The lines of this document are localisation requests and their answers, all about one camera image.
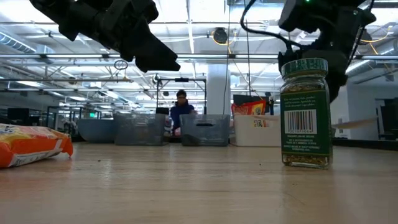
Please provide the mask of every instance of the ceiling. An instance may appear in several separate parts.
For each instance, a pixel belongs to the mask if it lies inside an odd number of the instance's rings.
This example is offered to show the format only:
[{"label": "ceiling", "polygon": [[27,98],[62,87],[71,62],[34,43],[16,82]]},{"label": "ceiling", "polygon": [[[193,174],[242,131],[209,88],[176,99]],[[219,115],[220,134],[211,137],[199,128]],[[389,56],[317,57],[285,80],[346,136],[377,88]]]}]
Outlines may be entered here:
[{"label": "ceiling", "polygon": [[[280,33],[290,36],[292,40],[301,44],[312,43],[319,33],[306,34],[301,30],[287,33],[277,26],[277,21],[282,12],[284,1],[258,1],[259,3],[248,12],[246,18],[249,27],[252,29],[266,30],[269,32]],[[212,38],[211,33],[216,27],[223,27],[230,36],[231,44],[229,50],[232,54],[247,55],[276,55],[279,51],[285,51],[283,42],[273,37],[266,37],[257,34],[247,34],[239,25],[239,20],[243,12],[243,1],[235,0],[229,8],[224,1],[214,0],[155,0],[159,17],[150,24],[151,31],[170,49],[179,55],[182,54],[218,54],[226,55],[228,48],[225,45],[218,45]],[[398,35],[398,1],[376,0],[373,13],[377,21],[367,26],[374,42],[372,46],[359,46],[357,54],[374,55],[382,54],[386,51],[386,46],[395,46],[394,41]],[[73,58],[73,54],[116,54],[112,50],[105,49],[101,44],[88,37],[79,35],[76,41],[71,42],[63,35],[59,34],[58,25],[33,8],[28,0],[2,0],[0,1],[0,34],[9,37],[29,46],[33,49],[46,49],[47,53],[71,55],[65,58],[52,58],[53,64],[48,65],[35,59],[26,58],[2,58],[0,72],[3,78],[25,78],[38,79],[63,79],[63,78],[82,78],[100,79],[99,84],[105,89],[131,89],[132,91],[115,91],[115,93],[127,101],[140,103],[142,108],[150,108],[150,103],[154,103],[153,94],[155,92],[142,92],[143,89],[155,89],[152,79],[158,74],[161,78],[206,78],[211,64],[226,64],[224,58],[182,58],[179,59],[181,70],[179,72],[140,72],[133,63],[126,70],[117,71],[113,64],[116,58],[104,60],[102,58]],[[0,44],[1,54],[21,54],[21,51]],[[398,55],[396,50],[386,52],[385,55]],[[395,60],[385,63],[357,64],[357,68],[348,73],[351,78],[349,82],[357,85],[396,85]],[[259,94],[264,95],[264,91],[273,91],[277,98],[277,90],[283,81],[280,78],[276,59],[254,59],[250,63],[250,71],[247,59],[228,61],[228,69],[236,85],[232,87],[233,93],[242,91],[247,93],[249,80],[247,74],[250,72],[252,78],[252,88],[260,90]],[[115,82],[115,79],[128,78],[131,82]],[[45,82],[44,87],[56,88],[89,88],[90,82],[79,83],[67,82]],[[21,83],[11,83],[11,88],[36,88]],[[170,82],[163,87],[163,90],[192,90],[189,97],[198,99],[198,104],[203,103],[204,93],[199,83],[175,83]],[[70,92],[58,91],[54,97],[64,98],[64,96],[89,97],[90,101],[107,101],[117,103],[109,96],[99,96],[95,92]],[[161,103],[169,106],[174,99],[174,92],[170,91],[170,96],[162,96]]]}]

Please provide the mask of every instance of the snack bag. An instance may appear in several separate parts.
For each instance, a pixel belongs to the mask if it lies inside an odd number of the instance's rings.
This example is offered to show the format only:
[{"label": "snack bag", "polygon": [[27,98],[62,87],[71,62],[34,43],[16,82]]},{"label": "snack bag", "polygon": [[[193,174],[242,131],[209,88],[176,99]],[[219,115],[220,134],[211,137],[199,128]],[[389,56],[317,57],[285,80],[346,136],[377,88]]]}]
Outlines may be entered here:
[{"label": "snack bag", "polygon": [[60,152],[73,154],[67,134],[46,127],[0,124],[0,168],[29,164]]},{"label": "snack bag", "polygon": [[232,115],[264,115],[266,113],[266,100],[259,100],[242,105],[232,104]]}]

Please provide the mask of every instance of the storage bin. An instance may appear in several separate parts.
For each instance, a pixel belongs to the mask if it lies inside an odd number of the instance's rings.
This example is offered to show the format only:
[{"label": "storage bin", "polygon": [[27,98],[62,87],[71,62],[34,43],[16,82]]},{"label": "storage bin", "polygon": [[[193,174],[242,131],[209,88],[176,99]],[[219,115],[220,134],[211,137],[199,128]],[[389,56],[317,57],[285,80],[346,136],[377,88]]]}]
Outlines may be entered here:
[{"label": "storage bin", "polygon": [[80,136],[92,143],[113,143],[116,125],[113,120],[79,119],[77,128]]},{"label": "storage bin", "polygon": [[235,146],[280,147],[280,116],[236,115]]},{"label": "storage bin", "polygon": [[183,146],[227,146],[230,115],[180,115]]},{"label": "storage bin", "polygon": [[162,146],[164,114],[114,114],[118,146]]}]

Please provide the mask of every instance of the black cable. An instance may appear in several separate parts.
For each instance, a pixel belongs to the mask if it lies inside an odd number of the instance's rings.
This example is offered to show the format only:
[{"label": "black cable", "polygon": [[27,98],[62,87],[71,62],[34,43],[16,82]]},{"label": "black cable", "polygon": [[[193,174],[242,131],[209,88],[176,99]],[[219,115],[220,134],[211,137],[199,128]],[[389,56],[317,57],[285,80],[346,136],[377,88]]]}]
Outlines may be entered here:
[{"label": "black cable", "polygon": [[253,34],[262,34],[262,35],[269,35],[271,37],[275,37],[280,39],[281,41],[283,41],[286,45],[287,49],[292,49],[292,45],[297,46],[302,48],[303,45],[296,43],[292,40],[288,40],[285,37],[282,37],[280,34],[275,34],[273,32],[267,32],[267,31],[262,31],[262,30],[254,30],[254,29],[250,29],[248,28],[245,24],[244,24],[244,17],[246,16],[246,14],[248,13],[249,9],[253,6],[253,4],[256,2],[256,0],[250,0],[249,4],[244,8],[242,17],[241,17],[241,27],[246,31],[246,32],[250,32]]},{"label": "black cable", "polygon": [[250,47],[249,47],[249,32],[246,32],[246,38],[247,38],[247,43],[248,43],[248,68],[249,68],[249,72],[248,72],[248,77],[249,77],[249,96],[251,96],[251,78],[250,78]]},{"label": "black cable", "polygon": [[[369,5],[369,7],[368,7],[369,12],[372,11],[373,5],[374,5],[374,0],[371,0],[371,3],[370,3],[370,5]],[[364,32],[364,31],[365,31],[365,26],[362,27],[361,32],[359,33],[359,36],[358,36],[358,38],[356,39],[356,43],[355,43],[355,45],[354,45],[354,49],[353,49],[353,51],[352,51],[352,53],[351,53],[351,56],[350,56],[349,59],[348,59],[348,63],[347,63],[347,67],[346,67],[346,68],[349,67],[349,65],[351,64],[351,62],[352,62],[353,59],[354,59],[355,52],[356,52],[356,50],[358,49],[358,45],[359,45],[359,42],[361,41],[361,38],[362,38],[362,35],[363,35],[363,32]]]},{"label": "black cable", "polygon": [[225,87],[224,87],[224,98],[223,98],[223,114],[225,114],[225,95],[226,95],[226,86],[228,85],[228,62],[229,62],[229,30],[231,28],[231,4],[229,4],[229,15],[228,15],[228,39],[227,39],[227,45],[226,45],[226,71],[225,71]]}]

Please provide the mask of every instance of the glass jar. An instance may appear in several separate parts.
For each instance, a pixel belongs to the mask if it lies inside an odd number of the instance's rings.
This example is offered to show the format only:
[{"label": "glass jar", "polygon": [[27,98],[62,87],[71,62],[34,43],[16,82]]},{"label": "glass jar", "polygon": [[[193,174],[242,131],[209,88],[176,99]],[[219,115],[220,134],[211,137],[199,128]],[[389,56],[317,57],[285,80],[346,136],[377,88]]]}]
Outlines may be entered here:
[{"label": "glass jar", "polygon": [[282,67],[280,88],[282,162],[327,169],[333,159],[328,62],[305,58]]}]

